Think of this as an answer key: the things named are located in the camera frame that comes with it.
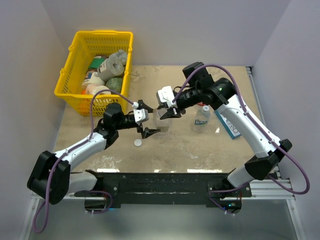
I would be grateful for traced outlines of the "clear labelled bottle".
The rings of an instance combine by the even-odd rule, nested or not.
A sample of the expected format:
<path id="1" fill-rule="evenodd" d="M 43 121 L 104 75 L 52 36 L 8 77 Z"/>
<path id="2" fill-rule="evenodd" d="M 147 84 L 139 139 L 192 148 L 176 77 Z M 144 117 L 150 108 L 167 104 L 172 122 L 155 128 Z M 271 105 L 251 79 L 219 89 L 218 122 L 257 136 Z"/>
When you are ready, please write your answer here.
<path id="1" fill-rule="evenodd" d="M 208 122 L 211 117 L 211 112 L 203 111 L 203 106 L 199 108 L 195 114 L 191 129 L 197 133 L 203 133 L 206 130 Z"/>

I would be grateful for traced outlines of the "clear white bottle cap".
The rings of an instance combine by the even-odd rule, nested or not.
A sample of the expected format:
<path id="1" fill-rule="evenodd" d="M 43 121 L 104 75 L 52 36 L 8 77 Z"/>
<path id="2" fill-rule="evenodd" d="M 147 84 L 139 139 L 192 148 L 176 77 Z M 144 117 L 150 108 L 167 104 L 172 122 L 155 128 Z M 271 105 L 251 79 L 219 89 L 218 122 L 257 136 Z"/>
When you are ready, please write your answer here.
<path id="1" fill-rule="evenodd" d="M 202 107 L 202 110 L 205 111 L 205 112 L 208 112 L 210 110 L 210 107 L 208 105 L 204 105 Z"/>

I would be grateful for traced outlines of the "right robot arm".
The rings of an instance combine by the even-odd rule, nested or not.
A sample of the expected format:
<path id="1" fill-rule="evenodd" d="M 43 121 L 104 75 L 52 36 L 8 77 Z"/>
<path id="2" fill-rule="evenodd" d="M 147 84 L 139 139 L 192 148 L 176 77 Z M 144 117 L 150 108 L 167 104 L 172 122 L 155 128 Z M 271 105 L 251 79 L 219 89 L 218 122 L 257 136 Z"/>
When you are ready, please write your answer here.
<path id="1" fill-rule="evenodd" d="M 171 86 L 165 86 L 156 94 L 159 107 L 167 110 L 161 118 L 180 118 L 187 108 L 198 103 L 212 107 L 235 126 L 254 153 L 222 180 L 219 189 L 233 197 L 245 183 L 264 180 L 292 148 L 292 143 L 281 140 L 262 124 L 245 104 L 233 79 L 213 80 L 202 62 L 190 64 L 182 72 L 188 89 L 182 87 L 175 92 Z"/>

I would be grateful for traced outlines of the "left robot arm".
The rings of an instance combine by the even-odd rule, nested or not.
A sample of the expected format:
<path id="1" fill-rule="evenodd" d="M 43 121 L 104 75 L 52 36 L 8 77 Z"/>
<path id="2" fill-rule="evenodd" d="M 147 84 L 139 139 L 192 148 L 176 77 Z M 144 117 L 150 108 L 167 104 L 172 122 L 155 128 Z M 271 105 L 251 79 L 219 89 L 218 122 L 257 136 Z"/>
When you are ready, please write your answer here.
<path id="1" fill-rule="evenodd" d="M 66 195 L 87 191 L 99 196 L 104 184 L 90 172 L 73 173 L 73 169 L 92 155 L 110 147 L 119 137 L 119 130 L 136 129 L 143 139 L 158 133 L 157 129 L 143 127 L 153 109 L 142 100 L 133 104 L 133 113 L 124 114 L 119 103 L 110 103 L 93 132 L 63 150 L 42 152 L 27 181 L 27 188 L 52 205 Z"/>

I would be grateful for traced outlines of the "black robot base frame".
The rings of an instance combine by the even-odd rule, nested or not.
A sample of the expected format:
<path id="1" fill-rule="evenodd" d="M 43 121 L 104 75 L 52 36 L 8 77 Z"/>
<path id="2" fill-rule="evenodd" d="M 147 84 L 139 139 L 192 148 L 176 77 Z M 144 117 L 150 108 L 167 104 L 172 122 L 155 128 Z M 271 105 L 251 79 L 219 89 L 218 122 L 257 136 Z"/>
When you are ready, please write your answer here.
<path id="1" fill-rule="evenodd" d="M 85 198 L 87 210 L 98 211 L 104 203 L 112 208 L 122 205 L 204 205 L 214 208 L 220 204 L 225 210 L 237 213 L 242 200 L 252 196 L 251 187 L 224 192 L 225 173 L 121 173 L 94 172 L 97 178 L 92 190 L 78 191 L 76 197 Z"/>

